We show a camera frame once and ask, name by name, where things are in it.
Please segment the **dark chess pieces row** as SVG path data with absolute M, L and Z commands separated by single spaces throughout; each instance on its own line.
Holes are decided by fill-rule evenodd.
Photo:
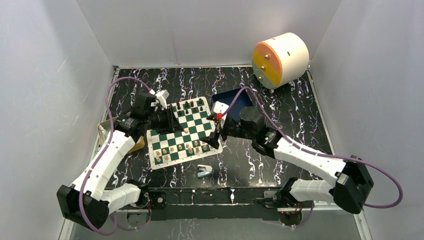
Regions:
M 199 115 L 201 118 L 205 118 L 208 115 L 206 103 L 204 97 L 198 97 L 176 102 L 172 105 L 172 109 L 177 116 Z

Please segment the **green white chess board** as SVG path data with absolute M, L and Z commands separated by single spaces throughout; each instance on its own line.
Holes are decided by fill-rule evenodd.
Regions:
M 179 124 L 185 129 L 182 132 L 159 134 L 148 130 L 146 145 L 148 147 L 150 167 L 158 170 L 176 164 L 205 158 L 222 153 L 221 142 L 218 148 L 200 141 L 215 131 L 215 124 L 208 120 L 211 110 L 206 97 L 172 103 L 172 109 Z

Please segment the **white cylindrical drawer cabinet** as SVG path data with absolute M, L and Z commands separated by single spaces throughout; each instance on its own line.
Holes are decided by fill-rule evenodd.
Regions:
M 257 43 L 251 61 L 258 81 L 275 90 L 300 78 L 310 65 L 310 56 L 305 42 L 287 32 Z

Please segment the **small light blue stapler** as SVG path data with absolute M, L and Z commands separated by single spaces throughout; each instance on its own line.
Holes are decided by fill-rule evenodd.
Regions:
M 214 172 L 212 166 L 210 166 L 210 165 L 204 165 L 204 164 L 198 164 L 197 165 L 197 170 L 198 170 L 197 177 L 199 179 L 204 178 L 204 177 L 207 177 L 207 176 L 211 175 Z

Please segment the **gold metal tin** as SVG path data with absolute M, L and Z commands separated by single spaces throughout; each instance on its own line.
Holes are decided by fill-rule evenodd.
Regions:
M 144 135 L 148 130 L 146 122 L 123 114 L 114 117 L 112 120 L 114 132 L 122 132 L 125 137 L 130 137 L 135 141 L 134 146 L 127 152 L 128 154 L 138 151 L 145 146 Z M 111 126 L 109 120 L 103 121 L 97 125 L 97 132 L 101 145 L 108 141 L 110 130 Z

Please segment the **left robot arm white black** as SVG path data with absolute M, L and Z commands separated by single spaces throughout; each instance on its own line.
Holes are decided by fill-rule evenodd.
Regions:
M 129 180 L 113 190 L 106 190 L 106 185 L 125 155 L 143 140 L 148 130 L 160 134 L 184 130 L 167 103 L 168 96 L 167 90 L 143 92 L 128 113 L 110 118 L 111 129 L 99 152 L 70 186 L 62 185 L 56 193 L 65 219 L 99 231 L 117 210 L 128 205 L 150 205 L 149 188 L 144 183 Z

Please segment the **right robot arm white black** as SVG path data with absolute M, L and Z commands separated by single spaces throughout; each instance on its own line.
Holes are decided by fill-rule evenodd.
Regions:
M 361 212 L 374 186 L 365 165 L 326 157 L 322 152 L 284 138 L 277 129 L 267 126 L 265 116 L 253 106 L 242 108 L 238 121 L 224 114 L 228 108 L 225 103 L 214 103 L 207 120 L 216 123 L 215 131 L 202 137 L 202 142 L 217 149 L 219 138 L 248 139 L 258 153 L 294 164 L 320 178 L 303 180 L 292 177 L 278 193 L 265 197 L 264 204 L 277 208 L 280 205 L 295 207 L 305 201 L 322 201 L 334 203 L 351 214 Z

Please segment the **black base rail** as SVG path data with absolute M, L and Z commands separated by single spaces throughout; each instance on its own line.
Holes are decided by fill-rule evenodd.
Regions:
M 260 219 L 299 222 L 312 203 L 282 197 L 281 187 L 153 188 L 143 192 L 150 204 L 123 211 L 151 213 L 153 221 L 182 219 Z

